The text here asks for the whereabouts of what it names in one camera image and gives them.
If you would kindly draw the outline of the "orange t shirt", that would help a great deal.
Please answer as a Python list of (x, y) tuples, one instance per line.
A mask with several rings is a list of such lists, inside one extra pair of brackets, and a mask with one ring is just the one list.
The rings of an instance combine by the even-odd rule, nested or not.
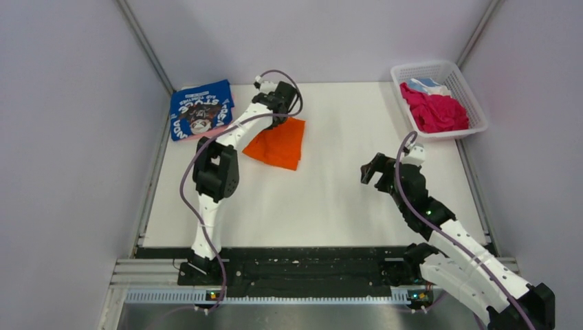
[(302, 156), (305, 124), (304, 120), (290, 118), (260, 132), (242, 153), (269, 166), (296, 171)]

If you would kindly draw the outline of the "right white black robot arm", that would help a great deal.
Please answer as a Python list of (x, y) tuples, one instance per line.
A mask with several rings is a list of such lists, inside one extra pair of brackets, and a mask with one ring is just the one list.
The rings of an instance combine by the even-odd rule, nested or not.
[(403, 273), (412, 283), (435, 284), (467, 307), (485, 329), (555, 329), (556, 296), (544, 283), (531, 284), (511, 271), (463, 227), (426, 187), (420, 145), (398, 158), (383, 153), (360, 168), (360, 181), (389, 194), (408, 227), (424, 238), (404, 254)]

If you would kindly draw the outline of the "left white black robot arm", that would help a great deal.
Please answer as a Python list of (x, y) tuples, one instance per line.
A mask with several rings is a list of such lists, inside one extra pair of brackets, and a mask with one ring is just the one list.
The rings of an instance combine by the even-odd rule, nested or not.
[(199, 140), (186, 171), (192, 175), (198, 200), (197, 206), (183, 200), (197, 220), (187, 264), (194, 268), (195, 276), (204, 284), (216, 282), (221, 273), (219, 211), (238, 188), (240, 151), (259, 133), (294, 116), (295, 105), (303, 103), (294, 82), (259, 79), (254, 86), (258, 93), (233, 123), (218, 135)]

